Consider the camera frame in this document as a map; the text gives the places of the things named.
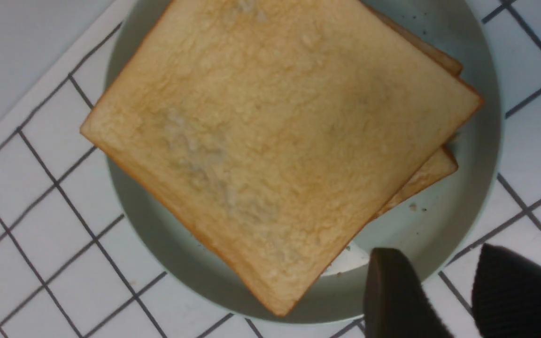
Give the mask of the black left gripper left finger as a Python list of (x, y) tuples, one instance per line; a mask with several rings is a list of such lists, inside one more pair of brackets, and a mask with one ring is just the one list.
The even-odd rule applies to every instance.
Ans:
[(370, 253), (363, 294), (367, 338), (452, 338), (409, 259), (395, 248)]

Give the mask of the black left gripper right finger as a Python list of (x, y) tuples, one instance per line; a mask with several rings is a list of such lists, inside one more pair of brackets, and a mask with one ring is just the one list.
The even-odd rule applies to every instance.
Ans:
[(541, 338), (541, 266), (508, 248), (483, 245), (471, 308), (484, 338)]

